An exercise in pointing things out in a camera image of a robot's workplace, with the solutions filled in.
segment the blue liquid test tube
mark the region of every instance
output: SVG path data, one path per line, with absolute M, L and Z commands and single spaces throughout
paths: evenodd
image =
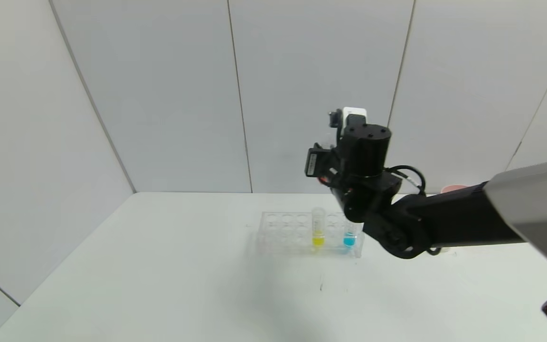
M 345 234 L 343 234 L 343 244 L 347 247 L 354 247 L 358 236 L 358 223 L 350 221 L 345 222 Z

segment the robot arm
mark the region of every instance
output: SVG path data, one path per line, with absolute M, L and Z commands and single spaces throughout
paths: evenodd
M 391 131 L 367 123 L 362 108 L 330 113 L 337 145 L 308 151 L 307 177 L 330 188 L 347 219 L 399 258 L 441 247 L 528 241 L 547 256 L 547 163 L 507 171 L 477 186 L 425 196 L 425 178 L 408 165 L 384 167 Z M 421 178 L 419 194 L 391 203 L 402 170 Z M 547 303 L 543 310 L 547 314 Z

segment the white tabletop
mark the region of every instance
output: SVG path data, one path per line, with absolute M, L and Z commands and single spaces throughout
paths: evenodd
M 138 193 L 0 329 L 0 342 L 547 341 L 547 260 L 523 243 L 401 260 L 259 258 L 263 211 L 332 195 Z

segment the black cable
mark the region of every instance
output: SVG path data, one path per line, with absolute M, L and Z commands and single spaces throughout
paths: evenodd
M 400 175 L 401 177 L 407 178 L 406 174 L 401 173 L 399 170 L 409 170 L 413 171 L 414 173 L 419 176 L 419 180 L 421 181 L 421 187 L 419 188 L 419 195 L 425 195 L 425 177 L 421 171 L 419 171 L 417 168 L 412 167 L 411 165 L 397 165 L 394 167 L 389 167 L 387 171 L 396 173 Z

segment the blue liquid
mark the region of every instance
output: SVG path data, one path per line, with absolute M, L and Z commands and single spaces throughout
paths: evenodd
M 345 233 L 343 244 L 347 247 L 353 247 L 356 244 L 356 236 L 351 232 Z

